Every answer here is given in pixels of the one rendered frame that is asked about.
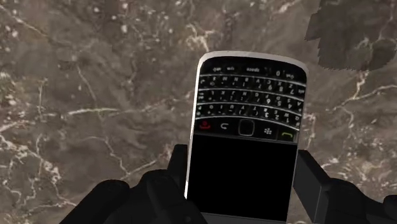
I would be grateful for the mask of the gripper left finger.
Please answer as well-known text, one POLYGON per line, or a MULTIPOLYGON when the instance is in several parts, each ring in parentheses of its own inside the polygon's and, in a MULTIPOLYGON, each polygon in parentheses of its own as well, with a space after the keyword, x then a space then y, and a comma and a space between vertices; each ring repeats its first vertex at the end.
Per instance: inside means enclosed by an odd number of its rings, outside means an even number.
POLYGON ((59 224, 207 224, 186 200, 188 146, 174 146, 166 169, 143 174, 130 187, 122 180, 98 183, 59 224))

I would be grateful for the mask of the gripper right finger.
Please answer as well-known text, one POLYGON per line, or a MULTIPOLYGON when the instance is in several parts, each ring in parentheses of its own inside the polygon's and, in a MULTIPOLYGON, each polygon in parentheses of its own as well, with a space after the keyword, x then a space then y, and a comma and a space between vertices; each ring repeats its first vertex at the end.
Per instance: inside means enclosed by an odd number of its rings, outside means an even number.
POLYGON ((293 188, 313 224, 397 224, 397 194, 377 202, 329 177, 307 150, 298 150, 293 188))

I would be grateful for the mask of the black keypad phone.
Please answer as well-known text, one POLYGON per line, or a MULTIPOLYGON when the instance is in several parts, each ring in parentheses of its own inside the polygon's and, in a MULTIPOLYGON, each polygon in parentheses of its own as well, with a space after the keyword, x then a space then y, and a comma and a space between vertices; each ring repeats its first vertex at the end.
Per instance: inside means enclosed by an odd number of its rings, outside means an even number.
POLYGON ((197 66, 185 197, 207 224, 286 224, 307 66, 244 51, 197 66))

